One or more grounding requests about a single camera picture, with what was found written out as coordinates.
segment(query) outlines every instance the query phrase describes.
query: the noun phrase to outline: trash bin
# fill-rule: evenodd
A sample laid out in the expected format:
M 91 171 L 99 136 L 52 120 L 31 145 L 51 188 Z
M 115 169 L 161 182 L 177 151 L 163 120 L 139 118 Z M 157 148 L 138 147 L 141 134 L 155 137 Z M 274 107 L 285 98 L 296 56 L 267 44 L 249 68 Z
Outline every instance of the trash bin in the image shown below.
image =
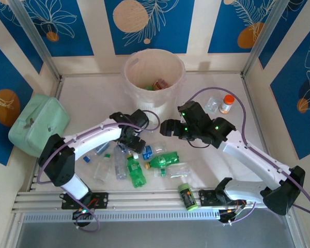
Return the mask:
M 132 54 L 123 66 L 125 91 L 137 109 L 155 112 L 161 122 L 169 119 L 176 109 L 176 100 L 185 79 L 184 63 L 177 55 L 161 49 L 146 49 Z M 156 80 L 163 79 L 169 87 L 149 91 L 144 88 L 152 86 Z M 147 113 L 153 124 L 156 118 Z

